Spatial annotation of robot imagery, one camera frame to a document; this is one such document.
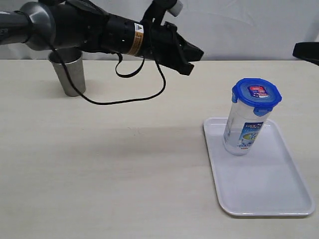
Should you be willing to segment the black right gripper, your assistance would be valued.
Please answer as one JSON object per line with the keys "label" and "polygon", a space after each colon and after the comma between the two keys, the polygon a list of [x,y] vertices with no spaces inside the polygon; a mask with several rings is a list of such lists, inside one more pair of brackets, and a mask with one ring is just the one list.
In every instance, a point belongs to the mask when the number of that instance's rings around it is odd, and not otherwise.
{"label": "black right gripper", "polygon": [[299,42],[293,50],[293,56],[300,60],[319,65],[319,43],[318,42]]}

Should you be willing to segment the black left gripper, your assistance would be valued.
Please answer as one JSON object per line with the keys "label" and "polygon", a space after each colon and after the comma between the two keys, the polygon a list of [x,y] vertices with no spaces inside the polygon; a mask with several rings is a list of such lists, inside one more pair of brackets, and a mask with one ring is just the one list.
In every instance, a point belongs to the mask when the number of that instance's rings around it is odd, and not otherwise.
{"label": "black left gripper", "polygon": [[179,0],[154,0],[147,8],[141,23],[148,26],[149,43],[154,60],[160,65],[189,76],[194,66],[191,62],[202,59],[204,52],[186,41],[170,22],[162,24],[166,12],[178,16],[183,8]]}

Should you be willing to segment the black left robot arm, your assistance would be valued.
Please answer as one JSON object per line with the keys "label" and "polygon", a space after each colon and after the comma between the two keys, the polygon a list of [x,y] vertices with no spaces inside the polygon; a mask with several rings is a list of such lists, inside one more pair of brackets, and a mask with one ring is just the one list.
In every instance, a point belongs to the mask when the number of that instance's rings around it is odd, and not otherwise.
{"label": "black left robot arm", "polygon": [[189,75],[203,51],[163,20],[180,14],[178,0],[154,0],[140,21],[111,14],[88,0],[38,0],[0,13],[2,45],[22,43],[35,51],[78,48],[88,53],[125,54],[155,60]]}

